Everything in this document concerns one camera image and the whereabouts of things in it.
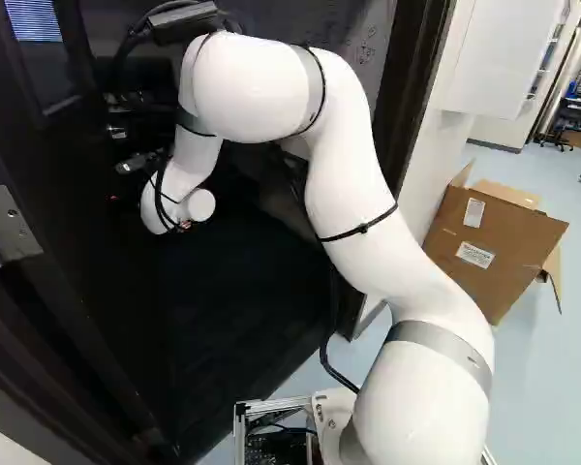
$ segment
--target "metal hinge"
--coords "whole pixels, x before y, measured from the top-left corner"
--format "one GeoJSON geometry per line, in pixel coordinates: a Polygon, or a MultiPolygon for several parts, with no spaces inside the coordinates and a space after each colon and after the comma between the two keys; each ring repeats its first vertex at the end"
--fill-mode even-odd
{"type": "Polygon", "coordinates": [[[0,266],[42,253],[9,189],[0,185],[0,266]]]}

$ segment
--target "desk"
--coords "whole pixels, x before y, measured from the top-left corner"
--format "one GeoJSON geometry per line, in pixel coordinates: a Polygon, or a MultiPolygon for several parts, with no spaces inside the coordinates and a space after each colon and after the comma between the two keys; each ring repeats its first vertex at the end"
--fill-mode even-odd
{"type": "Polygon", "coordinates": [[[581,133],[581,99],[563,98],[561,100],[560,109],[553,120],[551,134],[545,135],[539,141],[540,146],[544,146],[546,142],[550,142],[555,143],[562,151],[564,151],[565,145],[570,146],[570,150],[572,150],[572,143],[563,139],[563,134],[566,130],[581,133]]]}

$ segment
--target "white robotic arm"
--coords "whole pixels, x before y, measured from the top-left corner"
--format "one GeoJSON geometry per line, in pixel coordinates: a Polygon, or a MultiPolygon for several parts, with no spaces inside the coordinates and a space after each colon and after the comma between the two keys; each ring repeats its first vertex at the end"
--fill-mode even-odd
{"type": "MultiPolygon", "coordinates": [[[[188,47],[179,103],[185,113],[162,183],[174,221],[213,213],[215,201],[199,185],[222,139],[300,137],[311,153],[305,201],[315,232],[347,281],[386,295],[392,309],[395,326],[357,397],[341,456],[329,463],[477,464],[489,416],[492,332],[395,208],[351,67],[325,50],[217,32],[188,47]]],[[[154,198],[148,184],[141,217],[164,233],[154,198]]]]}

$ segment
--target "open cardboard box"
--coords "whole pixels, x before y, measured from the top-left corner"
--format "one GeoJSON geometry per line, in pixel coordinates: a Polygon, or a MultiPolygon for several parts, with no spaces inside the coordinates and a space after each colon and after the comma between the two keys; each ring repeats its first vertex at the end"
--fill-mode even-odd
{"type": "Polygon", "coordinates": [[[537,210],[540,197],[486,179],[465,187],[474,162],[449,183],[424,251],[496,325],[535,280],[551,279],[561,311],[558,242],[568,223],[537,210]]]}

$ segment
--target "floor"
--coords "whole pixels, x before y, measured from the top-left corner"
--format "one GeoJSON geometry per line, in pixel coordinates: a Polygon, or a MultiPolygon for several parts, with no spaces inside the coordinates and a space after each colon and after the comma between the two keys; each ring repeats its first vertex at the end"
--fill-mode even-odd
{"type": "MultiPolygon", "coordinates": [[[[487,177],[541,195],[544,211],[570,223],[562,240],[564,314],[550,286],[533,283],[495,329],[489,449],[503,465],[581,464],[581,149],[532,144],[516,155],[468,144],[462,158],[461,166],[476,158],[471,181],[487,177]]],[[[360,383],[390,323],[385,311],[352,344],[333,339],[332,364],[360,383]]],[[[272,397],[335,386],[313,355],[272,397]]],[[[232,461],[228,436],[200,463],[232,461]]]]}

